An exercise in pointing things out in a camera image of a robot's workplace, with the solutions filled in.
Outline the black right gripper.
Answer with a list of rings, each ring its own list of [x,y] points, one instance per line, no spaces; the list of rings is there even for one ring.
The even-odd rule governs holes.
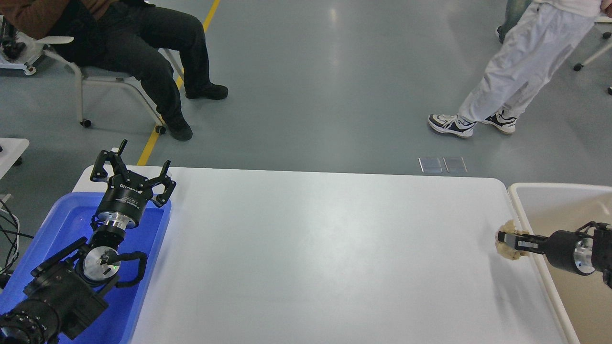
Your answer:
[[[516,244],[520,252],[545,255],[551,266],[566,272],[579,276],[595,272],[591,259],[594,239],[582,232],[556,231],[546,239],[546,236],[498,231],[497,241]]]

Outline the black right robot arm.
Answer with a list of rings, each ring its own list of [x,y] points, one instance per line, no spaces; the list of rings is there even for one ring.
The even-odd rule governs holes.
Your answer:
[[[516,260],[528,253],[546,257],[551,266],[577,274],[602,274],[603,283],[612,286],[611,225],[591,221],[575,231],[559,230],[549,236],[520,231],[512,221],[499,228],[495,244],[499,255]]]

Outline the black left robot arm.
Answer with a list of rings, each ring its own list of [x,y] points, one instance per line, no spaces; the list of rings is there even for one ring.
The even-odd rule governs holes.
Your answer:
[[[166,161],[159,176],[146,178],[127,168],[122,152],[102,150],[90,173],[92,182],[107,185],[94,212],[90,238],[81,237],[33,268],[25,299],[1,316],[3,344],[56,344],[60,335],[74,339],[108,307],[114,288],[138,285],[150,253],[120,253],[127,229],[136,228],[146,206],[163,207],[176,183]]]

